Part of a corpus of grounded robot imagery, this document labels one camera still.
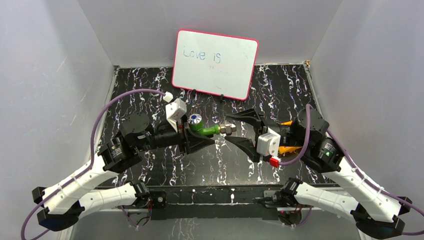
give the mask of marble pattern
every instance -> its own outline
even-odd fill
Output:
[[[186,102],[187,114],[202,115],[205,126],[213,126],[225,119],[226,113],[256,108],[265,114],[267,121],[286,122],[310,103],[316,106],[304,66],[255,66],[249,96],[246,101],[225,99],[205,93],[192,94],[190,90],[175,88],[171,84],[172,67],[121,68],[117,72],[112,98],[126,91],[149,88],[171,92]],[[141,111],[151,117],[153,125],[165,120],[165,102],[159,95],[134,94],[114,104],[106,114],[100,145],[109,141],[118,131],[122,118]],[[253,137],[253,128],[236,123],[233,136]],[[310,184],[331,183],[302,162],[274,168],[267,162],[253,163],[223,135],[215,136],[215,145],[189,154],[179,154],[177,146],[169,146],[144,153],[143,161],[120,176],[103,183],[116,186],[119,182],[140,179],[149,186],[219,186],[284,184],[289,177],[300,178]]]

